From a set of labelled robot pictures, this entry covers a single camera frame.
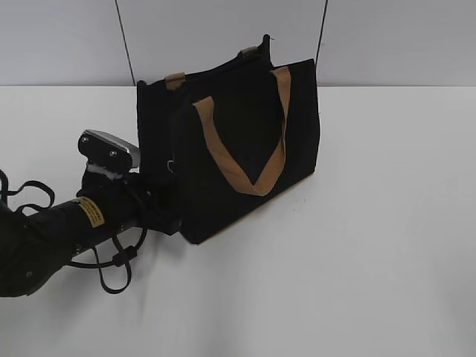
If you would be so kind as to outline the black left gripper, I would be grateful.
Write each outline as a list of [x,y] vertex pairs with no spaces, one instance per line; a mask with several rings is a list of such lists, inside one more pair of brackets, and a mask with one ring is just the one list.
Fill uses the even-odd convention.
[[181,227],[181,220],[169,202],[153,191],[139,173],[113,173],[105,167],[87,167],[82,178],[82,195],[98,189],[119,189],[137,211],[138,227],[172,236]]

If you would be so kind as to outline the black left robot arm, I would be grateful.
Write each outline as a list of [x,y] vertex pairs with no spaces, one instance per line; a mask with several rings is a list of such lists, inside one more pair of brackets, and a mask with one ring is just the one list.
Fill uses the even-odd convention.
[[24,204],[12,210],[7,200],[19,194],[1,175],[1,296],[32,295],[61,268],[126,269],[132,279],[136,258],[149,231],[173,235],[181,222],[160,202],[137,173],[118,178],[85,172],[76,197],[54,203],[54,191],[40,181],[26,181],[20,190],[37,188],[49,198],[46,206]]

